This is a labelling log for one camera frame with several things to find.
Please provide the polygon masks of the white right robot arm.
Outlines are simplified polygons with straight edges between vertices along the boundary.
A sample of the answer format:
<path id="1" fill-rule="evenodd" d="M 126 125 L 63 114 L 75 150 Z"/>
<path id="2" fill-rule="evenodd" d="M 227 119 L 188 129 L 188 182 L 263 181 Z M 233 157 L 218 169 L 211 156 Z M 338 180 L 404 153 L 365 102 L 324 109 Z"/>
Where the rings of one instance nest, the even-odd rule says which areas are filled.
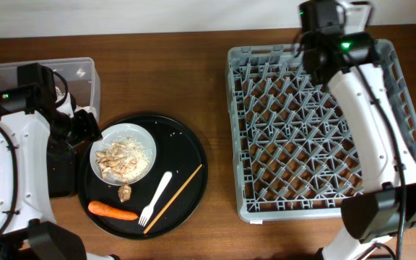
<path id="1" fill-rule="evenodd" d="M 367 33 L 367 1 L 305 1 L 299 6 L 298 54 L 317 85 L 326 85 L 349 125 L 362 169 L 363 193 L 343 200 L 344 223 L 317 259 L 366 259 L 416 227 L 416 162 L 395 118 L 375 40 Z"/>

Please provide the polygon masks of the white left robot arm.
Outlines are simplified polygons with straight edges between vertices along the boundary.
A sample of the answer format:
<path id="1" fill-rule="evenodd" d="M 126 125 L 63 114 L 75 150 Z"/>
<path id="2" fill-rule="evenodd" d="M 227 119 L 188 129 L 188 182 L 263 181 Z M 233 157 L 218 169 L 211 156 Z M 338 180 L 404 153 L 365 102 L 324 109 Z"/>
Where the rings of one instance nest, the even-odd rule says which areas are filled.
<path id="1" fill-rule="evenodd" d="M 102 135 L 94 114 L 57 97 L 60 74 L 39 63 L 17 67 L 0 90 L 0 259 L 98 259 L 56 223 L 48 192 L 51 140 L 72 147 Z"/>

